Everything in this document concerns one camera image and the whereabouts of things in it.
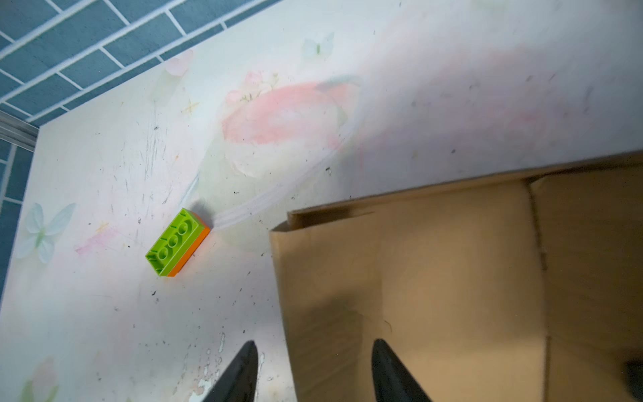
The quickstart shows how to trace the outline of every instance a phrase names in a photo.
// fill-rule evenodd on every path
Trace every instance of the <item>blue tile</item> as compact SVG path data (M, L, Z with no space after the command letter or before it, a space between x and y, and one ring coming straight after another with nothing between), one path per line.
M67 10L69 7L73 6L80 0L52 0L53 4L60 7L62 10Z
M103 1L95 1L5 56L0 68L27 82L123 26Z
M62 70L61 73L85 88L119 69L120 67L102 51L96 50Z
M0 36L0 50L4 49L5 47L9 46L11 42L6 40L5 38Z
M249 0L188 0L171 9L185 32L192 32L225 15Z
M161 14L127 35L105 45L105 50L126 66L180 37L181 33L169 17Z
M29 168L32 165L33 152L17 147L15 150L14 165L11 168L9 184L6 186L6 196L23 200L24 189L27 187Z
M78 88L58 75L52 75L7 102L27 113L36 114L76 92Z
M78 107L82 105L83 103L87 102L90 99L93 99L97 97L98 95L105 93L112 89L113 87L120 85L124 83L125 81L128 81L130 78L134 78L135 76L139 75L140 73L143 73L144 71L149 70L150 68L156 66L157 64L161 64L161 62L157 59L150 59L146 61L145 63L141 64L140 66L136 68L132 68L130 71L124 73L123 75L120 75L110 82L106 82L103 85L101 85L98 88L92 89L90 92L80 95L78 98L72 100L68 104L65 105L67 109L74 109L75 107Z
M0 73L0 96L3 96L14 89L18 88L20 84L18 84L16 81L12 80L11 78L7 77L6 75Z
M56 10L43 0L3 0L0 1L0 31L18 39L56 15Z
M9 159L9 151L11 150L11 144L8 143L7 141L0 140L0 159L3 161L6 161Z
M0 212L0 293L4 287L9 258L14 246L15 231L20 218L20 205L9 201L2 203Z
M19 118L20 120L26 120L29 118L29 116L27 116L26 114L15 110L13 107L10 107L9 105L0 104L0 110L12 115L13 117Z
M165 53L163 53L161 55L161 58L163 60L171 59L172 57L176 56L177 54L181 53L182 51L185 51L185 50L191 48L192 46L194 46L196 44L199 44L199 43L205 41L207 38L212 37L212 36L218 34L219 32L222 32L222 31L223 31L223 27L221 25L216 25L216 26L210 28L209 30L207 30L207 31L205 31L203 33L200 33L199 35L196 35L194 38L190 39L189 41L185 41L185 42L181 43L180 45L178 45L178 46L166 51Z
M232 17L231 19L228 19L226 21L226 26L230 28L233 25L239 24L241 21L245 20L246 18L255 15L256 13L260 12L261 10L264 10L271 5L275 3L279 3L281 0L267 0L264 1L263 3L257 4L254 7L248 8L246 11L239 13Z
M63 114L67 113L66 110L58 108L50 111L49 113L45 114L43 117L38 117L36 120L32 121L30 124L34 125L36 127L42 127L45 123L49 123L53 119L55 119L58 116L62 116Z
M169 0L112 0L112 4L131 23L156 10Z

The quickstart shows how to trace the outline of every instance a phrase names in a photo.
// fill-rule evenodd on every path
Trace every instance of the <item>brown cardboard box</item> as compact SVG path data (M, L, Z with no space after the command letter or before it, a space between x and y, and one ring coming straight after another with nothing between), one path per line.
M288 218L271 244L300 402L374 401L376 338L436 402L634 400L643 155Z

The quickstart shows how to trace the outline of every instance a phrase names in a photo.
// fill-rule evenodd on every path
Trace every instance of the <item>black object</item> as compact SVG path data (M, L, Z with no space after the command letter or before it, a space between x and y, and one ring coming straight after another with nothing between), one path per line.
M377 402L431 402L383 339L373 343L371 369Z
M643 402L643 361L629 361L625 364L629 393Z
M253 402L257 388L257 346L246 342L204 402ZM377 402L431 402L383 339L373 343L371 356Z
M253 402L257 387L257 346L246 342L204 402Z

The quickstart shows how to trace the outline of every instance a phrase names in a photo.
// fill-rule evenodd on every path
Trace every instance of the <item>table surface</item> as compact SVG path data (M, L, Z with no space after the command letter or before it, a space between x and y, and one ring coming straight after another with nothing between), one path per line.
M268 231L305 206L643 148L642 19L635 0L284 0L45 125L2 395L198 401L253 339L258 400L295 400ZM181 207L213 230L157 277L145 254Z

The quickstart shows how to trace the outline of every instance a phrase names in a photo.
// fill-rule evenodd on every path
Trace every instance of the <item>toy building block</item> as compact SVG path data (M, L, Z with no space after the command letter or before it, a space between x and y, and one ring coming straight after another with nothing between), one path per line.
M197 214L182 209L145 258L160 277L173 277L185 265L210 228Z

